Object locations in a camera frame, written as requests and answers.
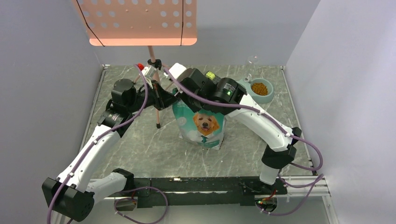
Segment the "green pet food bag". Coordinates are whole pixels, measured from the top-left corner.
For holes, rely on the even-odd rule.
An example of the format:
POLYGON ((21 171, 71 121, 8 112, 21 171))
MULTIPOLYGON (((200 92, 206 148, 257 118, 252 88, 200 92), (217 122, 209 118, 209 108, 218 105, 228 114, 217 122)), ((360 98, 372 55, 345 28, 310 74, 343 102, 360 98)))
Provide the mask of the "green pet food bag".
POLYGON ((179 138, 205 148, 219 150, 224 139, 226 118, 204 109, 193 112, 183 101, 172 105, 179 138))

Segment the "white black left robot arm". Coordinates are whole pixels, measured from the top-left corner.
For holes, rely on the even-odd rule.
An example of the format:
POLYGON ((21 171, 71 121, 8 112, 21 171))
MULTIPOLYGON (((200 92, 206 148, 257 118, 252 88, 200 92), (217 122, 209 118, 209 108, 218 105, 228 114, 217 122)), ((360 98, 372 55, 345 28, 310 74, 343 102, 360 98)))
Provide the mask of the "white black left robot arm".
POLYGON ((42 190, 51 213, 56 211, 77 222, 83 221, 94 205, 119 192, 130 195, 134 190, 134 175, 121 168, 108 176, 91 182, 93 173, 107 152, 123 137, 132 122, 147 107, 163 110, 177 98, 152 80, 136 89, 130 79, 115 82, 111 99, 106 105, 94 132, 71 164, 57 178, 47 178, 42 190))

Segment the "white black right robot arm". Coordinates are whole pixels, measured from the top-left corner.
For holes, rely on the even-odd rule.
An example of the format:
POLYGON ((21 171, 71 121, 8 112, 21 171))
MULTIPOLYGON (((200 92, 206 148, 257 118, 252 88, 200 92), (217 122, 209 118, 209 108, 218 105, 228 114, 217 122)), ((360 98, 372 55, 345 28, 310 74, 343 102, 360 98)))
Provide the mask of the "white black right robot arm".
POLYGON ((243 85, 231 78, 210 79, 192 68, 170 77, 181 91, 180 99, 193 112, 206 110, 223 114, 242 123, 267 143, 257 186, 264 194, 274 190, 278 173, 294 160, 297 151, 294 130, 274 119, 243 85))

